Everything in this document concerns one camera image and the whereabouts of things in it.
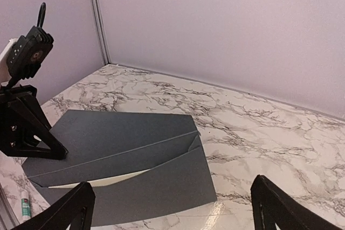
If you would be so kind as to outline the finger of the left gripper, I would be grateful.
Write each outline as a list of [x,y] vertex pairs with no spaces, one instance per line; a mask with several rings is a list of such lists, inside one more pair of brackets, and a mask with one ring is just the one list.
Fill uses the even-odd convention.
[[10,157],[65,159],[68,151],[50,133],[36,94],[31,85],[1,87],[1,152]]

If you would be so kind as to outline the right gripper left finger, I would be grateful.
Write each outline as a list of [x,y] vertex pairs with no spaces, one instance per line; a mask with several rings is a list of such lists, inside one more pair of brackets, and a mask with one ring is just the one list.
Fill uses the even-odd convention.
[[95,194],[91,184],[81,182],[48,209],[14,229],[91,229],[94,204]]

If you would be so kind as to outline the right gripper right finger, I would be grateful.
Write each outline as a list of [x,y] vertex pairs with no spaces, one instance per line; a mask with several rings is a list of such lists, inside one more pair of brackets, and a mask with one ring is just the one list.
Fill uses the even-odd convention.
[[339,227],[300,205],[264,175],[251,186],[254,229],[318,230]]

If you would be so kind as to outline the green white glue stick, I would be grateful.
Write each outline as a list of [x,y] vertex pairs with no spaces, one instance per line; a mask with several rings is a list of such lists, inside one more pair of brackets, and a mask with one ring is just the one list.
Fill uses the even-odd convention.
[[29,193],[27,190],[22,190],[20,193],[20,202],[21,202],[21,212],[23,221],[31,219],[31,206]]

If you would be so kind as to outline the cream letter paper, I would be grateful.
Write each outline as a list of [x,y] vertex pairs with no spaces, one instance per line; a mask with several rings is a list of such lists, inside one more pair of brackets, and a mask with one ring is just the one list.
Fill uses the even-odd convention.
[[[150,169],[136,171],[136,172],[128,173],[125,175],[114,176],[114,177],[102,178],[102,179],[97,179],[97,180],[89,180],[88,183],[90,183],[92,187],[102,187],[102,186],[113,185],[115,183],[143,174],[147,171],[150,171]],[[79,183],[49,186],[49,189],[70,189],[70,188],[76,187],[78,184]]]

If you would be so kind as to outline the dark grey envelope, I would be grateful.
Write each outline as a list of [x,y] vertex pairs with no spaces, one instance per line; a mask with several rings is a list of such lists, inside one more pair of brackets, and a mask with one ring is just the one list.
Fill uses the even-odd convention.
[[199,131],[189,115],[69,110],[51,133],[67,148],[66,158],[28,158],[22,165],[50,204],[72,188],[49,186],[150,169],[92,187],[94,227],[161,217],[217,199]]

